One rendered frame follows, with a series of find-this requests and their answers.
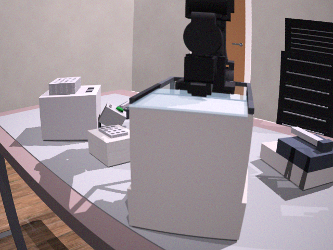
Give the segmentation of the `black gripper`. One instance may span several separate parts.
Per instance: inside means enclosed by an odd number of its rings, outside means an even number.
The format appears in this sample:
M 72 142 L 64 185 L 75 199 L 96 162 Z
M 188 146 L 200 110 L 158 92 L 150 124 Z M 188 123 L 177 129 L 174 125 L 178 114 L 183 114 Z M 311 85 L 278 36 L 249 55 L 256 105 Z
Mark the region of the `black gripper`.
M 210 56 L 224 56 L 224 54 L 211 54 Z M 184 78 L 179 79 L 175 82 L 176 90 L 187 90 L 186 83 L 184 82 Z M 223 93 L 223 94 L 234 94 L 235 93 L 235 82 L 227 82 L 225 81 L 224 86 L 213 86 L 212 93 Z

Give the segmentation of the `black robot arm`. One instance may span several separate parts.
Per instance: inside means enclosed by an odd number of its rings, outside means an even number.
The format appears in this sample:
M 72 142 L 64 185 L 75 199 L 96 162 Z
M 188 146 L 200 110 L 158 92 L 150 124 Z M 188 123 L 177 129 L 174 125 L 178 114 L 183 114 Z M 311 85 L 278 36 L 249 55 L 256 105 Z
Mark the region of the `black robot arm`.
M 183 40 L 194 53 L 184 57 L 188 94 L 207 97 L 213 86 L 234 81 L 234 61 L 228 60 L 226 52 L 226 22 L 231 21 L 231 13 L 234 0 L 185 0 L 185 17 L 191 22 L 184 30 Z M 224 56 L 210 56 L 218 53 Z

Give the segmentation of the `light grey bench mat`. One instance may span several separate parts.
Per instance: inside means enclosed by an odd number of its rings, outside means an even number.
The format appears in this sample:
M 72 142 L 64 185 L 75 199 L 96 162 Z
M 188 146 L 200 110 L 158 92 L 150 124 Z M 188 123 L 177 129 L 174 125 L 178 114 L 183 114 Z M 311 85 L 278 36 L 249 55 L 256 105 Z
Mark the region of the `light grey bench mat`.
M 306 190 L 260 158 L 261 144 L 291 135 L 253 127 L 247 204 L 239 240 L 129 225 L 130 161 L 106 166 L 88 140 L 42 140 L 40 109 L 0 116 L 0 126 L 81 196 L 163 250 L 333 250 L 333 181 Z

